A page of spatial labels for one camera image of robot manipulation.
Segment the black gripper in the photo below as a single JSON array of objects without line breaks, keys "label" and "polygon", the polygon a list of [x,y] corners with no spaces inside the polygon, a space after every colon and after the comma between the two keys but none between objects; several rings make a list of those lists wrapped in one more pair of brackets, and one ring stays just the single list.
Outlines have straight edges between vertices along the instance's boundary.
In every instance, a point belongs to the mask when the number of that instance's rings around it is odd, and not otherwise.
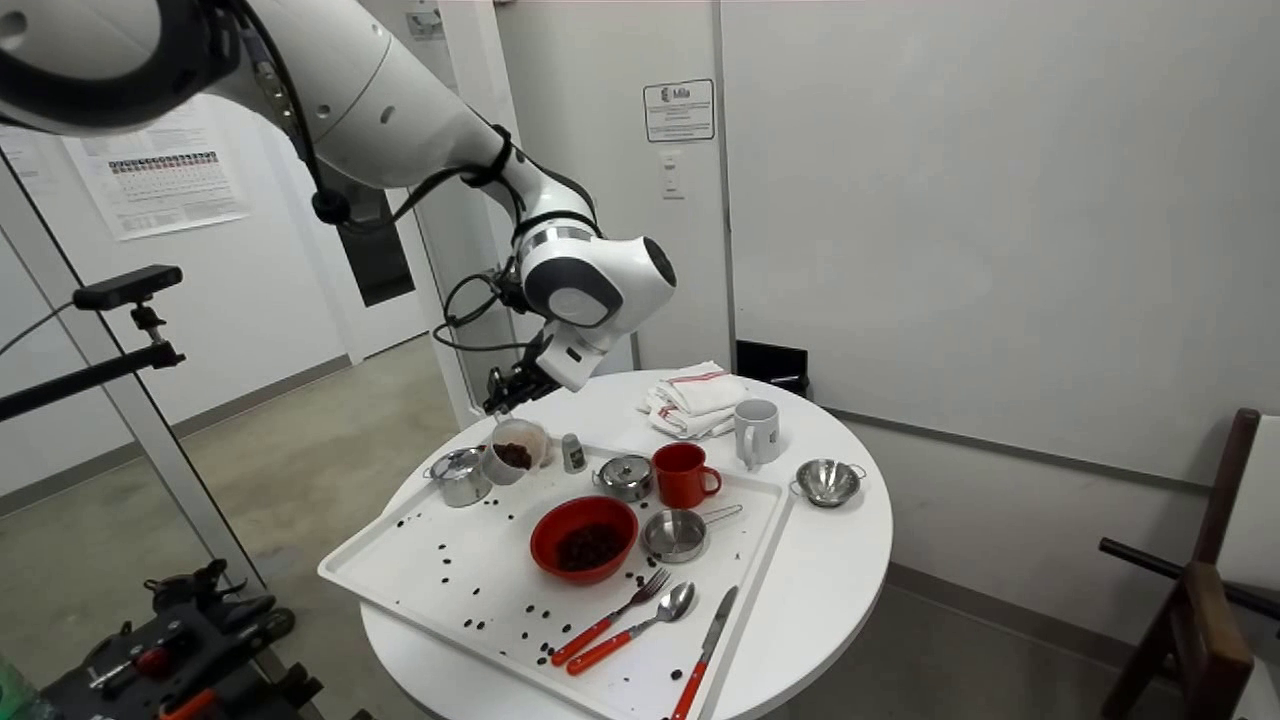
[{"label": "black gripper", "polygon": [[520,355],[512,370],[488,373],[484,412],[512,412],[547,392],[556,392],[556,379],[533,355]]}]

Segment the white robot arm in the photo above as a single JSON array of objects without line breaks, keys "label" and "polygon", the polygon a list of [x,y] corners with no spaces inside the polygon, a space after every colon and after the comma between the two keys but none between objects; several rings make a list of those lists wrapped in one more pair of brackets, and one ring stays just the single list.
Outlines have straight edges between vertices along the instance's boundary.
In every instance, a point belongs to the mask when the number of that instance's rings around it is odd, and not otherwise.
[{"label": "white robot arm", "polygon": [[512,219],[491,298],[541,334],[484,403],[581,390],[676,294],[646,236],[610,241],[593,197],[533,161],[354,0],[0,0],[0,119],[46,138],[145,129],[191,98],[274,123],[315,181],[422,202],[461,181]]}]

